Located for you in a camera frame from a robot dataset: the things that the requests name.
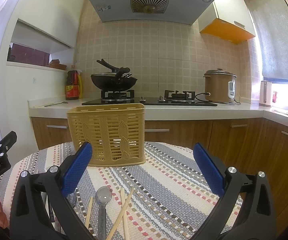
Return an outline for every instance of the wok handle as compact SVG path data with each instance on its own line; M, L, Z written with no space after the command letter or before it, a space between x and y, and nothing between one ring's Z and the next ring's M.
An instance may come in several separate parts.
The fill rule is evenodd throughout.
M119 68L114 67L114 66L108 64L104 59L102 59L102 60L97 60L96 62L97 62L97 63L100 63L100 64L103 65L104 67L107 67L107 68L111 69L112 72L114 72L114 73L117 73L118 70L119 70Z
M131 71L131 70L130 70L128 67L121 67L121 68L117 71L117 73L116 73L116 75L115 75L115 78L120 79L123 74L129 73L130 71Z

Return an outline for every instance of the rice cooker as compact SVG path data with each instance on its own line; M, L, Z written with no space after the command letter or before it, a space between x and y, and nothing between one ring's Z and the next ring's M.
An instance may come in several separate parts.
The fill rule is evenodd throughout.
M218 68L206 71L204 78L206 100L224 104L234 103L236 75Z

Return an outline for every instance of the chopsticks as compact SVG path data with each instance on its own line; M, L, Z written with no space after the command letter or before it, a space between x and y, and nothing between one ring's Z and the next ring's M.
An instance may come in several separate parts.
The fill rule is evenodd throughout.
M118 225L120 224L120 222L122 220L122 217L123 217L123 215L124 215L124 213L126 211L126 208L127 208L128 204L129 204L129 202L131 200L131 197L133 195L133 191L134 191L134 188L132 187L131 192L129 193L125 203L123 204L122 209L121 209L120 213L118 214L118 217L116 218L116 221L115 221L110 233L108 234L108 237L106 238L106 240L111 240L112 239L112 237L113 237Z
M121 199L122 199L122 205L124 205L126 198L125 198L125 189L123 187L121 188ZM130 232L128 231L126 211L123 214L123 225L124 225L125 240L130 240Z
M87 214L86 214L86 219L85 219L85 226L86 226L87 229L90 226L92 204L93 204L93 197L91 197L90 202L88 204L88 208L87 208Z

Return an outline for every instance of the red label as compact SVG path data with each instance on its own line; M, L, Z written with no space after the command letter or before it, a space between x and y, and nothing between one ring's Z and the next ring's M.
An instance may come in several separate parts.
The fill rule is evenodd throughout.
M66 86L66 97L67 98L76 98L79 97L80 92L78 89L78 85L74 86Z

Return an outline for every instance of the striped tablecloth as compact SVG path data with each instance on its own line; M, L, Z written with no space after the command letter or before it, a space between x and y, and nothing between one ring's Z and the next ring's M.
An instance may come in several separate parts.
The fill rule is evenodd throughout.
M60 165L74 154L72 143L63 143L34 153L0 177L0 200L6 215L10 216L12 199L18 177L23 170L31 174L43 172L46 167ZM106 185L113 191L107 204L108 233L121 210L120 189L126 193L135 187L127 208L128 227L132 240L136 239L189 239L202 225L218 200L193 158L192 150L165 143L145 143L146 163L136 166L98 168L88 167L76 193L75 210L85 222L90 197ZM225 226L230 229L242 204L238 199ZM99 205L93 201L90 231L98 231ZM124 239L123 222L113 239Z

